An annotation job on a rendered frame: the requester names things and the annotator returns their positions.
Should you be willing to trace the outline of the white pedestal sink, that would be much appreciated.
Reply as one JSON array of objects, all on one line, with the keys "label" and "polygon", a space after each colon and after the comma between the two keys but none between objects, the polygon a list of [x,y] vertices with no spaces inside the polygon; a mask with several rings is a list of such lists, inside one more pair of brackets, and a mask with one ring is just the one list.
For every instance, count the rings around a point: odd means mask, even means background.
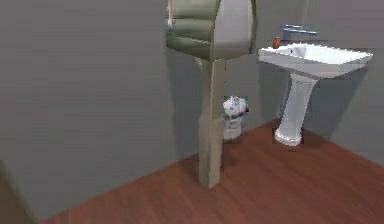
[{"label": "white pedestal sink", "polygon": [[275,140],[297,146],[312,90],[321,79],[336,78],[365,67],[373,54],[350,49],[292,43],[259,50],[259,60],[290,73],[291,85]]}]

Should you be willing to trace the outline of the white spray bottle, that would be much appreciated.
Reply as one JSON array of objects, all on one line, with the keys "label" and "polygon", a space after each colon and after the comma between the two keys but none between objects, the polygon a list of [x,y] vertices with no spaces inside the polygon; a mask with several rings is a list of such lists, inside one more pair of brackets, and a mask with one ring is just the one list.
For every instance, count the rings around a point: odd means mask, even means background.
[{"label": "white spray bottle", "polygon": [[242,121],[249,112],[248,101],[238,96],[230,96],[223,103],[224,129],[223,139],[233,140],[242,133]]}]

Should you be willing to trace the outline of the blue metal faucet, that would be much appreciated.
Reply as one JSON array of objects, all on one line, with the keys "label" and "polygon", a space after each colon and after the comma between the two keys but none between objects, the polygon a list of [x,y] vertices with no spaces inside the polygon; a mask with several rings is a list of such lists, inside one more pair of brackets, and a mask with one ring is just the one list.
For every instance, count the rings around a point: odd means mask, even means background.
[{"label": "blue metal faucet", "polygon": [[317,31],[304,30],[303,25],[289,25],[286,24],[282,29],[284,41],[289,41],[292,34],[306,34],[306,35],[317,35]]}]

